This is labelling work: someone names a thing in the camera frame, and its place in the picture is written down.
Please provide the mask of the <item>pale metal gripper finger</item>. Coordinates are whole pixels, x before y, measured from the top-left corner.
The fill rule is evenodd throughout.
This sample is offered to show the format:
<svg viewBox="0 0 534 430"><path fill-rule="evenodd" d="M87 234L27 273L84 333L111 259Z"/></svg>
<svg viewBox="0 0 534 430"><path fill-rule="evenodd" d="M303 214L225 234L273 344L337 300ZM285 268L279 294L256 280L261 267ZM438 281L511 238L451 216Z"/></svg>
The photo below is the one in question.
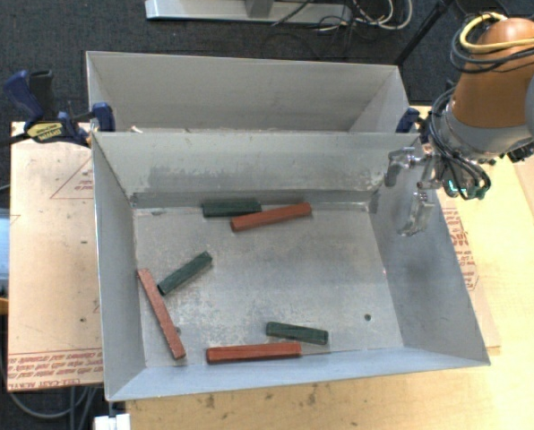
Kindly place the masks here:
<svg viewBox="0 0 534 430"><path fill-rule="evenodd" d="M399 230L399 234L404 237L411 237L425 231L434 206L435 204L427 191L416 191L413 194L409 216L404 226Z"/></svg>
<svg viewBox="0 0 534 430"><path fill-rule="evenodd" d="M388 154L388 167L383 180L386 187L396 185L397 177L403 169L416 166L415 151L415 147L403 147Z"/></svg>

